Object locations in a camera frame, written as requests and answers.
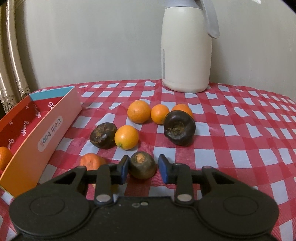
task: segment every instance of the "orange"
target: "orange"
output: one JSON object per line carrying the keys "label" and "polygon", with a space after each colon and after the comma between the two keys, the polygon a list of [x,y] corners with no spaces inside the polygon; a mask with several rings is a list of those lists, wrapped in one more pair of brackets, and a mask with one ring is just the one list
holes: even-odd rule
{"label": "orange", "polygon": [[178,105],[175,105],[172,110],[182,110],[193,118],[192,110],[188,107],[188,105],[178,104]]}
{"label": "orange", "polygon": [[12,157],[13,154],[7,147],[0,147],[0,169],[2,171],[4,171]]}
{"label": "orange", "polygon": [[134,127],[125,125],[117,130],[114,140],[118,147],[129,150],[138,144],[139,134]]}
{"label": "orange", "polygon": [[80,159],[80,165],[86,166],[87,171],[97,170],[104,164],[106,164],[106,160],[94,153],[87,153]]}
{"label": "orange", "polygon": [[156,124],[162,125],[169,112],[170,110],[165,105],[157,104],[151,109],[151,118]]}
{"label": "orange", "polygon": [[136,124],[146,122],[150,118],[150,113],[150,106],[143,100],[136,100],[128,107],[128,117]]}

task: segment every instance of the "orange box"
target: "orange box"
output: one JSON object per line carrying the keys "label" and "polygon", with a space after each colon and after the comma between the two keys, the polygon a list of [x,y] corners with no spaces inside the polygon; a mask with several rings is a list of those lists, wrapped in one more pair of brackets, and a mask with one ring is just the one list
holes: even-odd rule
{"label": "orange box", "polygon": [[34,188],[51,155],[81,111],[74,86],[32,93],[0,120],[0,146],[13,158],[0,177],[12,196]]}

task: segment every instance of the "gold curtain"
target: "gold curtain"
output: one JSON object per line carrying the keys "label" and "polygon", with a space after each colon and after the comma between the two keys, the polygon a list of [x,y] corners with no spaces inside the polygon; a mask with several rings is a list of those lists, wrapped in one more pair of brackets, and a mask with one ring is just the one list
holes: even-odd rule
{"label": "gold curtain", "polygon": [[0,100],[6,113],[30,93],[15,30],[15,8],[23,1],[8,0],[0,7]]}

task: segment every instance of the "screw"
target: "screw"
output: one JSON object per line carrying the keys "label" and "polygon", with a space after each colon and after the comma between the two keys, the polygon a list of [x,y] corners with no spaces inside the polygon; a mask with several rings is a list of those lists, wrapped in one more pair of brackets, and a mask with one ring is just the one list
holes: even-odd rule
{"label": "screw", "polygon": [[148,203],[148,202],[141,202],[141,205],[142,205],[142,206],[148,206],[149,203]]}
{"label": "screw", "polygon": [[139,203],[133,203],[132,207],[135,207],[135,208],[140,207],[140,204]]}
{"label": "screw", "polygon": [[189,194],[180,194],[177,196],[177,199],[181,202],[189,202],[192,199],[192,196]]}
{"label": "screw", "polygon": [[100,194],[96,197],[96,200],[99,202],[108,202],[111,200],[111,197],[107,194]]}

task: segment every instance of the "table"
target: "table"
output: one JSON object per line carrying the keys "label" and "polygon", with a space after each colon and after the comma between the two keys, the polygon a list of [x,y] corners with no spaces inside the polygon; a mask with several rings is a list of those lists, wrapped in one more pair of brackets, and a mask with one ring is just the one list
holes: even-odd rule
{"label": "table", "polygon": [[[282,241],[296,238],[296,104],[286,96],[250,87],[210,83],[202,93],[179,93],[163,87],[161,80],[123,80],[75,85],[82,111],[53,153],[39,183],[44,183],[79,165],[86,153],[97,153],[118,163],[123,155],[143,150],[154,156],[165,154],[170,162],[191,168],[204,165],[220,171],[268,194],[277,202],[280,215],[272,234]],[[142,99],[151,107],[188,104],[194,113],[196,132],[189,147],[177,147],[163,134],[163,126],[143,125],[127,118],[132,101]],[[89,141],[94,127],[113,122],[117,128],[132,125],[140,142],[130,151],[114,147],[96,148]],[[118,195],[174,196],[174,185],[164,185],[157,172],[139,181],[128,177]],[[201,198],[194,185],[195,198]],[[0,192],[0,240],[15,235],[8,207],[12,197]],[[90,186],[87,198],[94,197]]]}

